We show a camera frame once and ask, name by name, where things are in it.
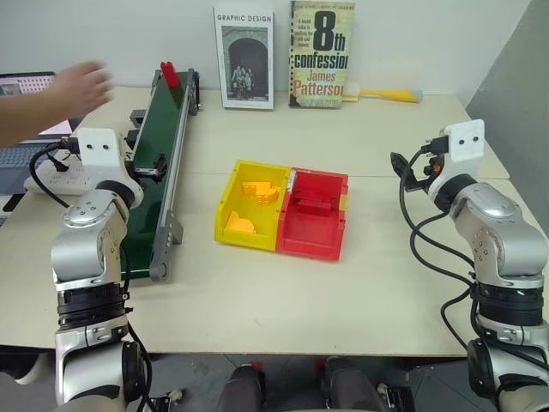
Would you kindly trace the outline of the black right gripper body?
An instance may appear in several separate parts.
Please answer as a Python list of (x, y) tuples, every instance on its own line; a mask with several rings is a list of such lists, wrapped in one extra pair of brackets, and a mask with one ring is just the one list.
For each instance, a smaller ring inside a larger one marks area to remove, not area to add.
[(424, 167), (424, 175), (434, 180), (443, 169), (444, 156), (447, 154), (447, 136), (431, 139), (421, 148), (423, 153), (429, 156), (429, 163)]

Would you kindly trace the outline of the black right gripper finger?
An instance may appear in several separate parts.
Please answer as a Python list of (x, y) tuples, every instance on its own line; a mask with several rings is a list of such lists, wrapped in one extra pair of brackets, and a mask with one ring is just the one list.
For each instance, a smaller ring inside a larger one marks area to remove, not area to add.
[(406, 178), (404, 179), (404, 191), (425, 191), (428, 189), (430, 180), (426, 179), (417, 179), (414, 172), (410, 171)]
[(400, 153), (391, 152), (390, 163), (398, 177), (403, 177), (404, 175), (411, 176), (413, 174), (409, 161)]

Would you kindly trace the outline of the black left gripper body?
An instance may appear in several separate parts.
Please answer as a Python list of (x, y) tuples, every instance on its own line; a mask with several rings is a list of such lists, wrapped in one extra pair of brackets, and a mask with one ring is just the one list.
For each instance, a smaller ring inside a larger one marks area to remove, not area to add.
[(145, 148), (140, 130), (129, 130), (123, 139), (123, 160), (126, 166), (131, 165), (134, 170), (146, 167)]

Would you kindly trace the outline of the person's bare hand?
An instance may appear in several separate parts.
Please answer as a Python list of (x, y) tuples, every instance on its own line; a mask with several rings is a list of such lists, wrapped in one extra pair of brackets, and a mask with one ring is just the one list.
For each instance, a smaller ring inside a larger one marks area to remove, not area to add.
[(45, 91), (46, 106), (61, 119), (79, 118), (110, 100), (110, 76), (97, 61), (58, 72)]

